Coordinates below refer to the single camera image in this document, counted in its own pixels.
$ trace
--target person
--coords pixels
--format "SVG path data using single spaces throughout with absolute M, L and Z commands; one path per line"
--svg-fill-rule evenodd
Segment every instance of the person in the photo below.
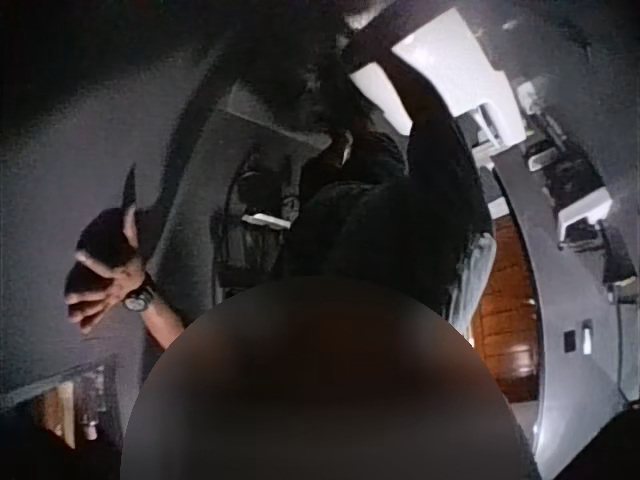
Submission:
M 288 232 L 274 278 L 325 275 L 366 280 L 409 295 L 464 332 L 495 256 L 492 221 L 474 160 L 434 86 L 391 51 L 376 55 L 413 121 L 405 165 L 388 135 L 366 120 L 304 167 L 301 210 Z M 123 232 L 138 246 L 135 211 Z M 139 310 L 166 348 L 183 331 L 140 257 L 111 268 L 87 251 L 76 259 L 107 279 L 103 288 L 70 291 L 71 321 L 89 331 L 116 304 Z

